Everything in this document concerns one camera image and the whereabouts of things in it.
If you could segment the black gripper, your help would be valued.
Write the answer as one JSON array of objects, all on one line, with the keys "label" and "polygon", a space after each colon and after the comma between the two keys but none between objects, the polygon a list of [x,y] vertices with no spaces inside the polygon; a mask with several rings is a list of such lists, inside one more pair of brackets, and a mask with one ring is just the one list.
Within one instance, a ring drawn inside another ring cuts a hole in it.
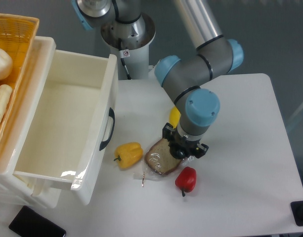
[{"label": "black gripper", "polygon": [[170,147],[180,148],[186,155],[193,155],[195,158],[201,158],[209,149],[208,145],[200,144],[199,139],[191,141],[185,136],[180,136],[169,122],[162,129],[162,138],[170,142]]}]

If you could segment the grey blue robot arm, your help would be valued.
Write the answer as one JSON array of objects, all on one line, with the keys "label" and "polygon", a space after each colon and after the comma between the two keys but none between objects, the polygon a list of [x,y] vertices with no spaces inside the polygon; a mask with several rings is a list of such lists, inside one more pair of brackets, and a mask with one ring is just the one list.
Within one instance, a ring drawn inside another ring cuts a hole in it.
[{"label": "grey blue robot arm", "polygon": [[[152,19],[141,11],[138,0],[74,0],[71,2],[86,30],[99,28],[117,57],[120,79],[142,79],[149,69],[149,44],[155,36]],[[216,120],[218,97],[201,85],[239,67],[244,59],[241,45],[226,39],[205,0],[174,2],[196,49],[189,61],[172,55],[155,66],[155,77],[180,112],[177,126],[166,124],[163,138],[175,159],[202,157],[208,147],[200,143]]]}]

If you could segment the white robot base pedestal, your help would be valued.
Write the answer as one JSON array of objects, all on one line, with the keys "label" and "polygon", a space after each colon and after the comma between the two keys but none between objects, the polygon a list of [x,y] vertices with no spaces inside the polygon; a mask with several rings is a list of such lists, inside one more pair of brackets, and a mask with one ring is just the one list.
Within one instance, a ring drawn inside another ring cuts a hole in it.
[{"label": "white robot base pedestal", "polygon": [[155,33],[155,24],[145,13],[135,22],[113,21],[101,27],[102,39],[117,56],[119,80],[148,78],[149,45]]}]

